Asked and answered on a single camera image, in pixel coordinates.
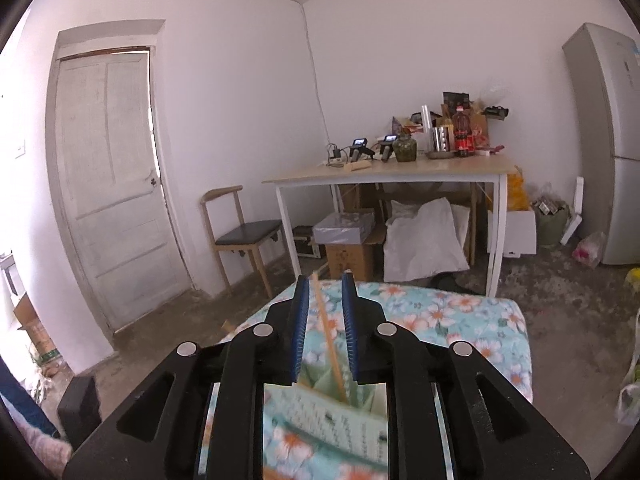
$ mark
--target jeans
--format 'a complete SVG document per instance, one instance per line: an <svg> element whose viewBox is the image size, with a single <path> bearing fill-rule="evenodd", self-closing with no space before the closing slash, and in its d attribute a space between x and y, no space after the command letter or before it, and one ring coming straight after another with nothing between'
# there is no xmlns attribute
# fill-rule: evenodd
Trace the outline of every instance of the jeans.
<svg viewBox="0 0 640 480"><path fill-rule="evenodd" d="M0 394L2 394L14 408L31 424L42 433L50 436L58 436L58 430L44 414L36 401L31 399L17 379L11 374L0 357Z"/></svg>

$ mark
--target refrigerator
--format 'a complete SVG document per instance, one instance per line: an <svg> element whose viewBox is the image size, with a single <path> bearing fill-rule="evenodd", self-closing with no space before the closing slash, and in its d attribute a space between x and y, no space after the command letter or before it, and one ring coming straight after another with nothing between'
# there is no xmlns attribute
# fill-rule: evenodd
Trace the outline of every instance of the refrigerator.
<svg viewBox="0 0 640 480"><path fill-rule="evenodd" d="M602 231L602 262L640 263L640 51L585 23L563 48L578 111L584 204L578 234Z"/></svg>

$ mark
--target floral tablecloth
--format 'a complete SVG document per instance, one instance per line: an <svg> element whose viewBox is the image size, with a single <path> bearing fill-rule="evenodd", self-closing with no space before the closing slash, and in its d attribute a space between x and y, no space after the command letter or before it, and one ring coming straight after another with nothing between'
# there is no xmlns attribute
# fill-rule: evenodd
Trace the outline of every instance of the floral tablecloth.
<svg viewBox="0 0 640 480"><path fill-rule="evenodd" d="M321 282L321 287L334 344L338 352L346 354L340 282ZM269 306L292 298L294 288L295 285L291 285L284 290L223 341L263 321ZM359 283L358 294L379 302L388 320L411 330L425 342L441 346L449 346L457 340L473 343L524 397L532 401L527 331L524 317L513 301L388 283ZM303 359L308 364L324 364L325 354L322 324L312 294ZM216 396L213 395L200 453L201 474L206 469L215 401ZM332 446L296 434L274 410L268 386L264 404L263 443L265 466L296 480L385 480L387 477L384 468L376 468Z"/></svg>

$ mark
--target refrigerator door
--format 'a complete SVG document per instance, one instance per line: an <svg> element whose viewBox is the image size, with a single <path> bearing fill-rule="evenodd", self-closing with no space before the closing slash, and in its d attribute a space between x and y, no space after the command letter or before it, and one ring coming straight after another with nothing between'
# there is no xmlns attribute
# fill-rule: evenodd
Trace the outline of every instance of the refrigerator door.
<svg viewBox="0 0 640 480"><path fill-rule="evenodd" d="M640 51L610 28L586 24L602 68L612 126L612 155L640 160Z"/></svg>
<svg viewBox="0 0 640 480"><path fill-rule="evenodd" d="M611 223L602 263L640 264L640 161L615 158L614 174Z"/></svg>

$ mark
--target silver screw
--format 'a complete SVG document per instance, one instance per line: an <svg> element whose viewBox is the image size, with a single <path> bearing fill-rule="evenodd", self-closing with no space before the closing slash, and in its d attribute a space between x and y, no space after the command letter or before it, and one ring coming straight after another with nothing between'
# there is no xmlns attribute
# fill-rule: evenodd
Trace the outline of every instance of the silver screw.
<svg viewBox="0 0 640 480"><path fill-rule="evenodd" d="M273 332L273 326L268 323L260 323L260 325L254 326L254 334L258 337L267 337Z"/></svg>
<svg viewBox="0 0 640 480"><path fill-rule="evenodd" d="M378 333L381 335L393 335L397 331L396 326L391 323L380 323L378 325Z"/></svg>
<svg viewBox="0 0 640 480"><path fill-rule="evenodd" d="M195 354L197 349L196 343L185 341L184 343L180 343L177 352L179 356L189 357L190 355Z"/></svg>
<svg viewBox="0 0 640 480"><path fill-rule="evenodd" d="M466 341L458 341L453 345L453 351L460 357L469 357L473 353L474 348Z"/></svg>

